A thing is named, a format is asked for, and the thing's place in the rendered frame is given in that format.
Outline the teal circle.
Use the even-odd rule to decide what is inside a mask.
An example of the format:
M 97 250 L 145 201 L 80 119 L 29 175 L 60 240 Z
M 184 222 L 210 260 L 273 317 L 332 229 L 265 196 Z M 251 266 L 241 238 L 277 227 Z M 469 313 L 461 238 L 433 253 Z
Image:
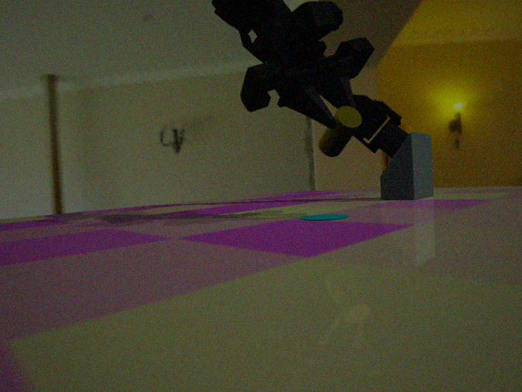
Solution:
M 303 216 L 301 220 L 306 221 L 331 221 L 348 218 L 347 215 L 315 215 L 315 216 Z

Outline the yellow cylinder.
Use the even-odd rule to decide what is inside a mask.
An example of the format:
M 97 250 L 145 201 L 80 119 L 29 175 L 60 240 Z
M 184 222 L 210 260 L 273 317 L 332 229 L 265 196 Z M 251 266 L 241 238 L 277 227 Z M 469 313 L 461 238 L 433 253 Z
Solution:
M 337 125 L 333 130 L 327 127 L 319 141 L 319 148 L 329 157 L 340 154 L 362 122 L 360 113 L 352 107 L 339 107 L 333 117 Z

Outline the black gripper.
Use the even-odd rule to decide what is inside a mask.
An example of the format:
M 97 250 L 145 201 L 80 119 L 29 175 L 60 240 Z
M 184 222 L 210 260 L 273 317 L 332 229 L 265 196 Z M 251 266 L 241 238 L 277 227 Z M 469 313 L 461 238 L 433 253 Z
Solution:
M 337 107 L 356 108 L 350 79 L 363 69 L 374 47 L 364 37 L 340 42 L 334 55 L 325 57 L 327 45 L 291 44 L 293 49 L 282 55 L 273 33 L 273 26 L 264 36 L 268 62 L 248 67 L 241 89 L 241 101 L 248 112 L 265 108 L 270 103 L 268 91 L 275 89 L 279 107 L 288 107 L 317 121 L 329 129 L 336 121 L 312 84 L 318 77 L 325 83 L 322 93 Z

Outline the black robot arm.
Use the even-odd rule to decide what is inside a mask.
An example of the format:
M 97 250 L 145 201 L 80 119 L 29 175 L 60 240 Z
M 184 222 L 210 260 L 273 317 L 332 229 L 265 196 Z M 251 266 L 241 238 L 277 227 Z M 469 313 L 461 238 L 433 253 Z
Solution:
M 286 55 L 293 49 L 291 44 L 317 46 L 321 38 L 338 30 L 343 23 L 342 9 L 333 2 L 309 1 L 293 12 L 283 0 L 212 0 L 212 6 L 216 8 L 215 14 L 240 32 L 242 46 L 263 63 L 268 62 L 264 36 L 272 26 L 276 45 Z M 251 29 L 257 35 L 253 42 L 248 35 Z M 353 94 L 353 97 L 362 117 L 354 136 L 374 154 L 381 149 L 393 158 L 409 135 L 398 127 L 402 116 L 383 101 L 371 100 L 366 95 Z M 388 119 L 386 115 L 390 120 L 369 144 L 365 142 L 363 138 L 369 140 Z

